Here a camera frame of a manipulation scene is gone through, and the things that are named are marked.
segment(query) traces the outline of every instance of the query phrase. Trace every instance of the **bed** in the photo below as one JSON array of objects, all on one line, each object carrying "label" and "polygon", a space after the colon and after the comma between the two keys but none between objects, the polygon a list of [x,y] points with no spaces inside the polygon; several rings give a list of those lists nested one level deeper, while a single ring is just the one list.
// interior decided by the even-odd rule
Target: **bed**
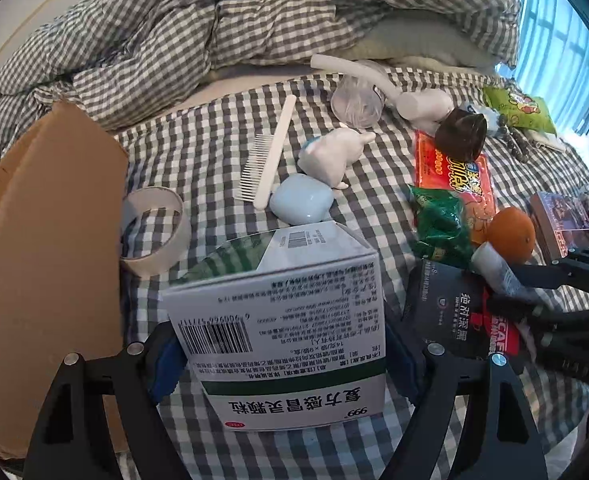
[{"label": "bed", "polygon": [[[389,76],[402,89],[441,88],[458,104],[482,104],[484,86],[509,84],[492,73],[494,63],[517,61],[518,0],[262,3],[81,0],[35,31],[0,70],[0,158],[53,100],[66,98],[126,149],[126,192],[166,186],[186,203],[192,230],[186,258],[149,281],[122,274],[127,342],[145,340],[167,319],[159,292],[170,280],[225,240],[284,226],[269,211],[256,212],[235,200],[233,191],[254,132],[276,126],[286,95],[297,96],[297,105],[279,181],[297,171],[296,157],[307,139],[339,126],[329,97],[340,75],[313,73],[305,66],[311,54],[391,59]],[[243,23],[248,9],[257,30]],[[439,36],[435,30],[441,25],[434,23],[442,24],[443,17],[426,25],[421,12],[428,11],[446,13],[450,28],[463,33],[465,42],[457,43],[451,34],[448,40]],[[203,33],[206,25],[209,35]],[[399,49],[405,40],[417,41]],[[386,300],[401,316],[415,263],[407,190],[415,173],[414,133],[388,108],[372,131],[376,141],[348,169],[350,188],[337,194],[330,214],[378,248]],[[485,153],[499,208],[525,209],[536,191],[571,194],[589,182],[589,171],[572,148],[565,154],[534,151],[530,162],[521,164],[500,141],[489,139]],[[145,215],[127,232],[127,254],[162,243],[175,221],[162,210]],[[538,248],[535,257],[542,261]],[[564,288],[551,300],[557,308],[589,308],[589,296],[575,290]],[[581,420],[589,387],[532,365],[521,378],[547,451]],[[412,407],[388,380],[381,415],[325,428],[234,433],[223,429],[187,370],[159,412],[194,478],[369,479],[383,471]],[[434,478],[447,477],[464,417],[465,401],[459,398]],[[136,478],[127,455],[121,466]]]},{"label": "bed", "polygon": [[[459,103],[481,102],[483,86],[507,83],[490,76],[411,68],[389,69],[389,75],[404,89],[441,88]],[[297,96],[278,168],[283,181],[297,171],[297,153],[306,139],[339,126],[329,108],[339,80],[336,74],[317,74],[264,85],[170,113],[117,136],[130,156],[128,191],[145,186],[175,189],[186,201],[193,232],[187,259],[168,274],[149,282],[124,275],[128,340],[145,340],[158,322],[167,319],[159,291],[168,280],[181,276],[225,240],[285,226],[270,212],[257,212],[251,204],[233,198],[253,132],[274,128],[286,95]],[[372,131],[376,141],[348,169],[345,181],[350,188],[338,194],[330,214],[378,248],[386,300],[400,316],[408,273],[415,263],[407,189],[414,180],[414,132],[389,108]],[[500,141],[489,139],[485,153],[499,208],[525,209],[537,190],[572,193],[589,182],[587,168],[571,148],[565,154],[541,149],[532,153],[529,164],[521,164]],[[124,240],[129,254],[150,250],[171,234],[172,227],[172,216],[163,211],[146,215]],[[543,261],[539,248],[535,257]],[[563,288],[551,299],[557,308],[589,308],[589,295],[574,289]],[[581,420],[589,406],[589,387],[533,365],[527,366],[521,380],[547,452]],[[412,408],[388,380],[381,415],[325,428],[235,433],[222,427],[187,370],[159,411],[195,478],[373,479],[391,457]],[[465,401],[459,398],[434,478],[447,477],[464,417]],[[132,468],[125,458],[123,462],[125,468]]]}]

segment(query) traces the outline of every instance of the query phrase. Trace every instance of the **dark brown object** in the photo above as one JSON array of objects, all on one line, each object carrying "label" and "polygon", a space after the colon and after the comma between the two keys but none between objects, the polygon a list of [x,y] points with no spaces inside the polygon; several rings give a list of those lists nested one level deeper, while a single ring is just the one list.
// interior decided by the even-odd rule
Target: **dark brown object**
[{"label": "dark brown object", "polygon": [[434,145],[446,156],[462,162],[474,162],[481,155],[487,121],[483,114],[472,114],[455,108],[434,136]]}]

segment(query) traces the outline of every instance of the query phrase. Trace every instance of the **brown cardboard sheet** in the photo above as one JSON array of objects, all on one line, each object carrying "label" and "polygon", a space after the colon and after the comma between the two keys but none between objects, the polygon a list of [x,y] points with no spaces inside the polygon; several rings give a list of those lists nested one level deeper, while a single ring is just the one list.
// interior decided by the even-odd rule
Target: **brown cardboard sheet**
[{"label": "brown cardboard sheet", "polygon": [[[0,162],[0,456],[21,458],[69,352],[123,346],[119,225],[127,156],[76,106],[37,121]],[[116,404],[107,404],[124,450]]]}]

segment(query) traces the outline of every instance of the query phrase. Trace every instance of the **white comb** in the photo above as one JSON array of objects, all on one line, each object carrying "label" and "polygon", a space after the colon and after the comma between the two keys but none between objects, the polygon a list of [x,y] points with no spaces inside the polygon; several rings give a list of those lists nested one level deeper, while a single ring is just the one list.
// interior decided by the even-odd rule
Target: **white comb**
[{"label": "white comb", "polygon": [[269,132],[255,134],[250,158],[241,173],[241,185],[235,193],[235,198],[252,202],[254,207],[260,211],[268,206],[274,173],[276,173],[279,160],[281,160],[295,104],[296,97],[288,95],[283,108],[281,108],[281,115],[274,134]]}]

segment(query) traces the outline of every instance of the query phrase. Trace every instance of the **clear glass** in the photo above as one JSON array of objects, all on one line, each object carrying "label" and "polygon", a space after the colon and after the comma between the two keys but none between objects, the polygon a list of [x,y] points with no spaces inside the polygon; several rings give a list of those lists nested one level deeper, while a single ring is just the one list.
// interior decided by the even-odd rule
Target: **clear glass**
[{"label": "clear glass", "polygon": [[[370,60],[360,60],[357,63],[371,68],[388,76],[383,67]],[[370,128],[379,122],[385,105],[385,96],[376,86],[365,79],[351,75],[344,75],[338,84],[330,106],[334,115],[342,123],[351,128]]]}]

